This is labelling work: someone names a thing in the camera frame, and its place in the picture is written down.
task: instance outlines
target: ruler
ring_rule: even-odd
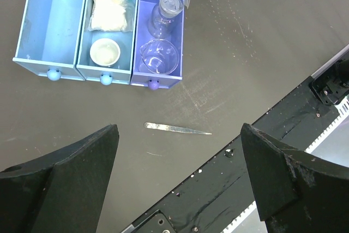
[[[335,107],[338,109],[339,116],[305,150],[306,153],[311,154],[349,116],[348,98],[343,99],[342,102]],[[257,209],[257,205],[256,202],[253,201],[253,203],[236,217],[221,233],[232,233],[255,209]]]

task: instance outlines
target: white cup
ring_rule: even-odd
[[[97,65],[111,67],[120,58],[120,47],[110,38],[101,38],[92,44],[89,54]]]

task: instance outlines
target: storage bin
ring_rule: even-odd
[[[51,80],[84,80],[75,68],[85,0],[27,0],[13,61]]]
[[[104,85],[111,83],[130,84],[134,39],[136,28],[136,15],[138,0],[130,0],[134,2],[134,30],[132,32],[102,32],[89,31],[88,26],[92,15],[93,0],[86,0],[85,14],[83,18],[83,33],[80,43],[80,53],[77,60],[77,69],[86,80],[101,81]],[[91,45],[100,38],[110,38],[114,40],[120,47],[121,55],[116,64],[112,67],[99,67],[91,60],[89,51]]]
[[[172,34],[166,38],[178,50],[180,61],[177,69],[169,75],[142,73],[139,71],[140,64],[143,63],[140,47],[148,41],[154,39],[148,31],[148,20],[154,6],[159,3],[159,0],[139,0],[139,8],[137,15],[137,30],[135,42],[135,58],[133,65],[133,75],[131,85],[143,86],[151,89],[170,88],[182,80],[182,64],[183,64],[183,29],[184,29],[184,10],[178,16],[178,25],[173,30]]]

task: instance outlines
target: clear glassware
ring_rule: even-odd
[[[160,0],[153,8],[148,30],[155,38],[167,38],[176,26],[176,16],[184,8],[183,0]]]
[[[153,39],[141,46],[140,51],[143,61],[140,72],[168,75],[178,67],[178,50],[165,39]]]

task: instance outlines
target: blue knob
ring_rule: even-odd
[[[151,90],[157,90],[160,86],[159,80],[149,80],[148,87]]]
[[[100,76],[100,82],[104,86],[109,86],[111,84],[111,82],[113,82],[113,77],[110,75],[102,75],[102,76]]]
[[[57,81],[61,78],[62,73],[57,69],[50,69],[47,71],[47,77],[49,80]]]

